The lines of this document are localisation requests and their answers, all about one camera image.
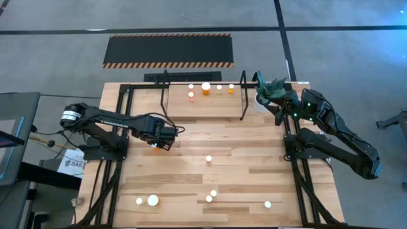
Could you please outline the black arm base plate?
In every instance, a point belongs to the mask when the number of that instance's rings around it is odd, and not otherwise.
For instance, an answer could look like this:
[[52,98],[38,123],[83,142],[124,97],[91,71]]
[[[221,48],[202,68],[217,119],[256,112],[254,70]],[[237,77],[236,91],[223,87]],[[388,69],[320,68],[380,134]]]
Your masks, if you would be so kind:
[[103,146],[100,141],[89,138],[79,149],[84,152],[83,159],[90,160],[124,160],[127,157],[128,139],[122,139],[115,148]]
[[285,135],[284,136],[284,146],[286,149],[286,155],[288,159],[308,159],[308,158],[319,158],[327,159],[329,156],[315,148],[306,148],[302,146],[297,140],[296,135]]

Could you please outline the wooden shelf black metal frame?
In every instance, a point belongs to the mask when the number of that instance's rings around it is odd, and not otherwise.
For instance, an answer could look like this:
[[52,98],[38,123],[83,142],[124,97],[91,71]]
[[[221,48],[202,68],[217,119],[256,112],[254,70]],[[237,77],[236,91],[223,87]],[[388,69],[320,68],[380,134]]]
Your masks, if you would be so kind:
[[[243,120],[249,106],[246,72],[238,83],[210,83],[210,94],[202,94],[201,82],[172,83],[162,82],[167,89],[167,104],[162,105],[165,114],[171,118],[238,118]],[[188,85],[193,84],[194,101],[190,102]],[[228,93],[228,85],[234,84],[233,93]],[[216,86],[221,85],[221,95],[216,94]]]

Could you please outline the black floor grate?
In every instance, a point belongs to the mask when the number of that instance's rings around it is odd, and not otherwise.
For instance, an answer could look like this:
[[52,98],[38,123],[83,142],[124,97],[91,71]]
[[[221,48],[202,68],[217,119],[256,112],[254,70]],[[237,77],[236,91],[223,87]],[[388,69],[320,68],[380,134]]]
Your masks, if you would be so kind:
[[149,73],[144,75],[144,82],[191,82],[191,81],[222,81],[220,71],[189,72],[189,73]]

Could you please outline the black hazard-striped floor mat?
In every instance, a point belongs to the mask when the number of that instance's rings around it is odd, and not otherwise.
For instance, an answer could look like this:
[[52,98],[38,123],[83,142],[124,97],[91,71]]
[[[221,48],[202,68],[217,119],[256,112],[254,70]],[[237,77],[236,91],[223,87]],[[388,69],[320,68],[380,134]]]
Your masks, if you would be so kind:
[[231,68],[227,33],[115,34],[109,38],[104,69]]

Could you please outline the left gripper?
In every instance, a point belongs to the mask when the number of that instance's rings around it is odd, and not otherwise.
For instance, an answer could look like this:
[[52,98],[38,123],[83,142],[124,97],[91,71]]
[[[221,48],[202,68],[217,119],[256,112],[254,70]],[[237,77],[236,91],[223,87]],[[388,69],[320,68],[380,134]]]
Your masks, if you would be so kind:
[[152,124],[149,144],[157,146],[158,142],[165,142],[162,145],[162,149],[169,151],[173,145],[173,142],[170,141],[174,141],[177,135],[176,128],[168,125],[167,121],[162,118],[150,116],[149,119],[150,124]]

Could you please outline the black aluminium table frame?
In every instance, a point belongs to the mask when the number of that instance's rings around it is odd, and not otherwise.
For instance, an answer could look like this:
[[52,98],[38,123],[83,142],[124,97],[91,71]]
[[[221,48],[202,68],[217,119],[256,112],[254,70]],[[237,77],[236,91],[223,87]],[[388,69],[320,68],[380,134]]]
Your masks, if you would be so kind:
[[[221,228],[341,225],[333,172],[324,159],[290,160],[284,136],[310,121],[275,125],[274,115],[249,106],[238,118],[171,118],[184,128],[169,151],[129,137],[127,157],[86,163],[73,229]],[[106,83],[99,107],[124,115],[165,114],[167,89],[153,83]],[[210,155],[212,162],[205,157]],[[211,190],[217,195],[206,201]],[[159,203],[151,207],[150,195]],[[136,204],[142,198],[143,203]],[[272,203],[267,209],[265,201]]]

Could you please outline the dark monitor screen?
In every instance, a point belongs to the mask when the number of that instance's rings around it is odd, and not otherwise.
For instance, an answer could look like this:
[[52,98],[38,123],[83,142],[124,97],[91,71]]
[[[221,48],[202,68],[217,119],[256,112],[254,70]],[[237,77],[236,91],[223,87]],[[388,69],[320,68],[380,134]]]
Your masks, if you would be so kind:
[[23,116],[0,117],[0,186],[11,183],[11,158],[16,148],[25,144],[20,137],[23,123]]

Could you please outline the green plant in white pot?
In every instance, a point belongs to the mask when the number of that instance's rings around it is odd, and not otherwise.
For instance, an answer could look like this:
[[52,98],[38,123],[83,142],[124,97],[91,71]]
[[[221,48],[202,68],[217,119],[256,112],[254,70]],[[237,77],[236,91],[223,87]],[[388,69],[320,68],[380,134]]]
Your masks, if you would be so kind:
[[267,113],[268,110],[266,106],[276,107],[279,105],[273,102],[273,99],[281,99],[286,94],[286,89],[284,88],[286,78],[275,78],[270,83],[267,83],[262,76],[260,71],[254,74],[254,81],[258,84],[255,86],[256,95],[254,98],[253,107],[258,113]]

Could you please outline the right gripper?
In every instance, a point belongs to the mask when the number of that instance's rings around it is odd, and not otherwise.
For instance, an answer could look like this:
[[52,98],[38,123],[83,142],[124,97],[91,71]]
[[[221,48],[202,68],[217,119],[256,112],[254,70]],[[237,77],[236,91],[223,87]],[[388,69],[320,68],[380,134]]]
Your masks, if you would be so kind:
[[285,114],[290,115],[294,120],[300,120],[303,116],[303,104],[298,98],[298,94],[294,90],[287,91],[283,96],[282,110],[279,106],[263,105],[263,107],[275,115],[275,125],[280,126],[284,121]]

